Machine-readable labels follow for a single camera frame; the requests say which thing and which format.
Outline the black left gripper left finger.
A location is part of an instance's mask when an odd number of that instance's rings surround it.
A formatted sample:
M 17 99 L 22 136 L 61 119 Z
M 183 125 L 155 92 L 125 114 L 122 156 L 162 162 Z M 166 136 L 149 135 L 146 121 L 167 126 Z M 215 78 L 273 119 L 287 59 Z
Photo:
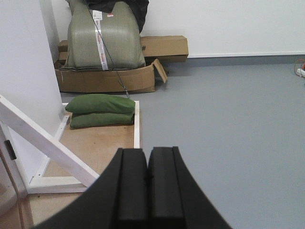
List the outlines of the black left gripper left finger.
M 147 228 L 147 164 L 140 148 L 119 148 L 100 177 L 37 229 Z

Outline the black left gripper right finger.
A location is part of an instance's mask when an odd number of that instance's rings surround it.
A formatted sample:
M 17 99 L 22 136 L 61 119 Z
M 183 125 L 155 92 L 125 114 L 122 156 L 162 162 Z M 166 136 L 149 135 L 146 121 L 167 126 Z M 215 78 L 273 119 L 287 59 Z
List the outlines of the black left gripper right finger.
M 152 229 L 230 228 L 196 183 L 178 147 L 154 147 L 148 171 Z

